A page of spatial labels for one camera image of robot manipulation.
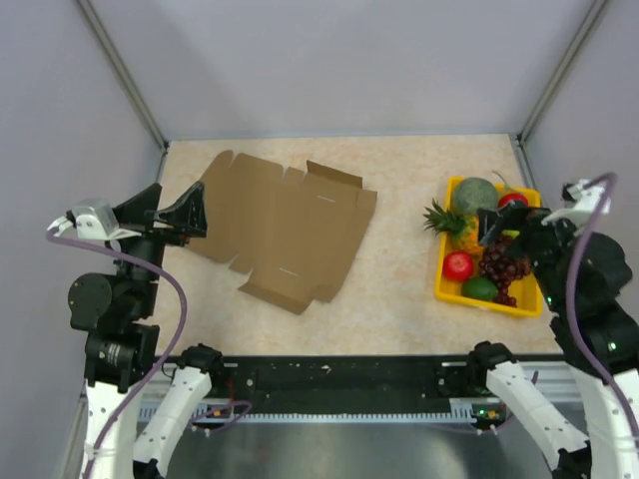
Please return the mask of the brown cardboard box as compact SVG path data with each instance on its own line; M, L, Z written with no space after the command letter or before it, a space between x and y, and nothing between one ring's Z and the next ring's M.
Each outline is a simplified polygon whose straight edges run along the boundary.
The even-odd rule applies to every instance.
M294 314L337 296L376 208L360 177L224 151L201 180L208 232L190 251L247 275L242 292Z

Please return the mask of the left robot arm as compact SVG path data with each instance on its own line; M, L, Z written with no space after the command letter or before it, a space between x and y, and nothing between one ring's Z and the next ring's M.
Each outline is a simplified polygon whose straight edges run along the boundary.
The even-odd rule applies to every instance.
M205 187L192 184L172 205L158 207L152 184L122 204L86 200L59 229L113 258L113 274L86 273L70 286L70 325L85 343L88 425L84 478L163 478L196 406L226 386L222 354L203 344L178 358L169 392L143 432L137 430L142 390L161 371L155 359L160 329L152 315L168 245L184 246L207 233Z

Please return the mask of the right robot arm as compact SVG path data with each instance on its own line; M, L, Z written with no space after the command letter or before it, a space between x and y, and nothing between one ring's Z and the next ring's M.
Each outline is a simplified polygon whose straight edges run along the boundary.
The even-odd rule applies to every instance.
M575 428L525 376L501 343L468 354L466 383L505 403L555 478L638 475L638 323L619 304L632 278L622 247L545 208L509 205L478 213L478 239L518 237L508 255L526 259L553 318L550 328L581 396L586 432Z

